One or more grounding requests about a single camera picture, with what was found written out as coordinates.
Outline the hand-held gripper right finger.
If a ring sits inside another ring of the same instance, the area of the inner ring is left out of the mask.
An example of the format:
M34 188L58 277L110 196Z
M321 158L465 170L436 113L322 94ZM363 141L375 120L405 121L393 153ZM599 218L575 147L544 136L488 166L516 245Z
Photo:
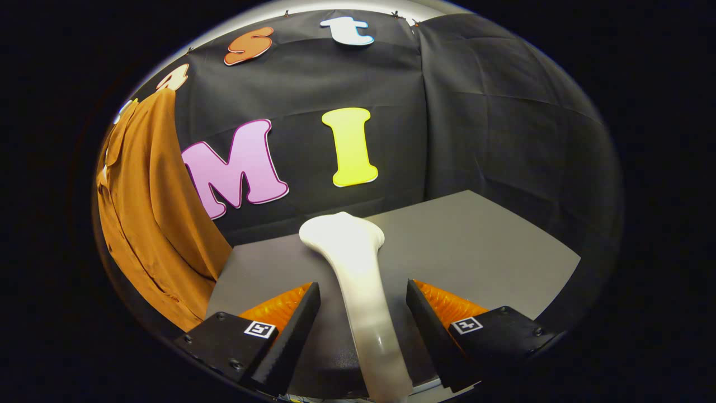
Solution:
M444 387L517 378L562 334L509 306L489 310L410 279L405 301Z

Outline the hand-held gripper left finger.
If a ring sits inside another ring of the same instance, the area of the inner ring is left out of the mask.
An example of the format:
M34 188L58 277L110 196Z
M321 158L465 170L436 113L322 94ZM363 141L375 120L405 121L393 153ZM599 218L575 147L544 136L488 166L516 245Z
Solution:
M231 385L286 395L320 306L319 284L307 283L240 315L214 313L175 347Z

